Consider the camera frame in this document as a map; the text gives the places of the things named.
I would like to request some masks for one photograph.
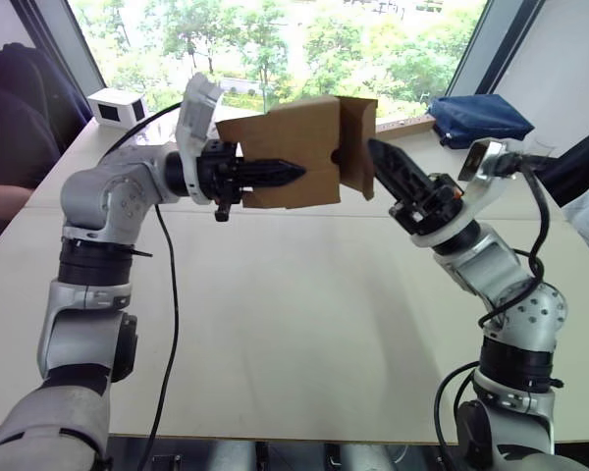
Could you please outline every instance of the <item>window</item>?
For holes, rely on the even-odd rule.
[[[108,86],[151,111],[203,72],[224,103],[264,111],[318,94],[374,96],[379,117],[445,94],[486,0],[68,0]]]

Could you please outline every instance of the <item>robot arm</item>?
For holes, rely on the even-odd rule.
[[[483,325],[479,367],[473,372],[477,400],[463,404],[456,428],[463,460],[473,469],[581,470],[554,456],[551,378],[556,334],[566,303],[551,285],[536,283],[513,251],[474,217],[504,191],[525,157],[497,141],[473,144],[460,178],[426,176],[400,149],[369,143],[376,177],[397,199],[390,214],[419,247],[431,247],[439,265],[491,312]],[[526,165],[540,165],[530,157]]]
[[[305,170],[280,160],[246,163],[237,145],[207,140],[220,90],[203,76],[187,87],[173,144],[123,147],[69,177],[59,274],[50,285],[37,352],[42,386],[0,427],[0,470],[104,469],[109,390],[134,367],[132,259],[150,207],[191,196],[215,200],[218,221],[246,187],[279,186]]]

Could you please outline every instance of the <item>person's hand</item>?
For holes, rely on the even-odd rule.
[[[11,221],[31,195],[32,189],[0,184],[0,219]]]

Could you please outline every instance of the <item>white table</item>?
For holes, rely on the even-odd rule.
[[[90,124],[0,238],[0,422],[39,384],[35,364],[49,281],[56,276],[59,189],[120,136]],[[450,172],[462,152],[433,135],[399,144],[426,171]],[[176,247],[181,342],[159,433],[322,441],[432,443],[440,380],[477,359],[484,314],[387,216],[383,188],[365,202],[345,188],[339,205],[294,211],[163,207]],[[522,181],[485,221],[512,246],[538,231]],[[553,211],[542,251],[547,279],[567,297],[555,376],[557,439],[589,441],[589,250]],[[147,434],[172,333],[167,249],[151,213],[136,257],[130,312],[138,317],[134,372],[112,389],[111,432]],[[444,430],[455,436],[451,393]]]

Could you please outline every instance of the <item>white box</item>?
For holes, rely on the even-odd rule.
[[[148,115],[144,95],[134,91],[103,88],[87,97],[101,125],[130,130]]]

